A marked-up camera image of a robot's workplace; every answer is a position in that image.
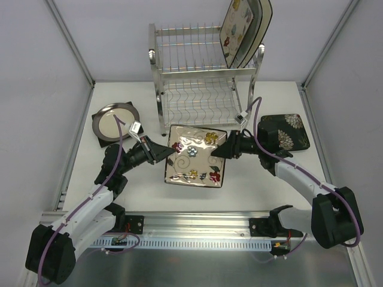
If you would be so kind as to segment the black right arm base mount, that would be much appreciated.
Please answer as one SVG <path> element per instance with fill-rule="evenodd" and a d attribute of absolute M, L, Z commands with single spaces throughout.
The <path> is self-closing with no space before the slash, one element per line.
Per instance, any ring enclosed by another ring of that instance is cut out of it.
<path fill-rule="evenodd" d="M 281 207 L 275 208 L 269 212 L 269 216 L 267 218 L 250 218 L 249 222 L 249 231 L 251 237 L 303 237 L 303 233 L 294 229 L 286 229 L 284 228 L 278 215 L 281 211 L 293 207 L 292 205 L 283 205 Z"/>

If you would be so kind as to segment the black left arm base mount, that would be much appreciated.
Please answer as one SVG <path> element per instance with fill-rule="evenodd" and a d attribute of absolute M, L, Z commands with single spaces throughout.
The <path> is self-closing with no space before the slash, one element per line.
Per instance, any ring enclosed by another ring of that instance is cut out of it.
<path fill-rule="evenodd" d="M 114 227 L 110 232 L 142 234 L 144 229 L 144 216 L 121 215 L 116 218 Z"/>

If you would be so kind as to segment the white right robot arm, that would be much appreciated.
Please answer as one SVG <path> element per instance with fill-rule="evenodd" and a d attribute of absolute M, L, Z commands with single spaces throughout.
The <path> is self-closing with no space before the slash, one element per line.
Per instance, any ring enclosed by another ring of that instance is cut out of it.
<path fill-rule="evenodd" d="M 310 210 L 289 204 L 271 210 L 266 222 L 256 225 L 258 233 L 272 238 L 288 231 L 308 233 L 325 249 L 359 244 L 364 227 L 353 191 L 321 182 L 293 161 L 292 154 L 281 148 L 278 128 L 273 122 L 259 122 L 253 135 L 245 130 L 232 130 L 211 154 L 225 159 L 257 155 L 265 170 L 288 183 L 311 205 Z"/>

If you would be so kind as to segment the white square plate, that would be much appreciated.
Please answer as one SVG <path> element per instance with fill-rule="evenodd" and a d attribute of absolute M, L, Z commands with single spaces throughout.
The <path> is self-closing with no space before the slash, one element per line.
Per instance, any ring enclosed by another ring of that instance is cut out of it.
<path fill-rule="evenodd" d="M 254 44 L 263 18 L 263 8 L 260 1 L 244 1 L 244 8 L 241 10 L 241 17 L 245 21 L 242 39 L 238 44 L 238 50 L 233 62 L 234 68 L 239 68 L 245 63 L 245 57 L 249 54 Z"/>
<path fill-rule="evenodd" d="M 258 1 L 258 3 L 260 4 L 262 8 L 262 20 L 260 23 L 260 27 L 258 28 L 258 31 L 256 33 L 255 40 L 252 41 L 251 47 L 248 50 L 248 53 L 242 63 L 243 66 L 246 66 L 247 64 L 249 64 L 249 62 L 255 55 L 258 47 L 260 46 L 260 44 L 263 43 L 263 39 L 266 35 L 266 32 L 268 30 L 268 27 L 270 25 L 270 22 L 273 16 L 273 8 L 269 0 L 260 0 Z"/>

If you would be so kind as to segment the colourful flower plate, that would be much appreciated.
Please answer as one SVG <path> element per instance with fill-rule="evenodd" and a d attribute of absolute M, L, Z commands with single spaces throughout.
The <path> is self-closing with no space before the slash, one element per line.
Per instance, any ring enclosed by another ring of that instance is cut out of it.
<path fill-rule="evenodd" d="M 228 68 L 231 68 L 248 28 L 254 20 L 251 1 L 231 1 L 220 29 L 220 44 Z"/>
<path fill-rule="evenodd" d="M 172 125 L 168 147 L 175 152 L 166 159 L 165 183 L 221 188 L 226 160 L 214 157 L 212 152 L 226 139 L 224 130 Z"/>

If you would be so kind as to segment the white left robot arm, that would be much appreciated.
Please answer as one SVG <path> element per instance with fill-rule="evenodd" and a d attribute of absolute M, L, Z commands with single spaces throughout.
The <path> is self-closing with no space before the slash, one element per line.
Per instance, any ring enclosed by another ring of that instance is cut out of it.
<path fill-rule="evenodd" d="M 141 137 L 128 151 L 120 143 L 108 146 L 101 171 L 85 197 L 50 225 L 39 224 L 33 230 L 26 269 L 40 279 L 63 283 L 96 239 L 125 228 L 125 209 L 114 203 L 127 184 L 125 173 L 142 163 L 159 163 L 173 153 L 173 148 L 157 144 L 148 136 Z"/>

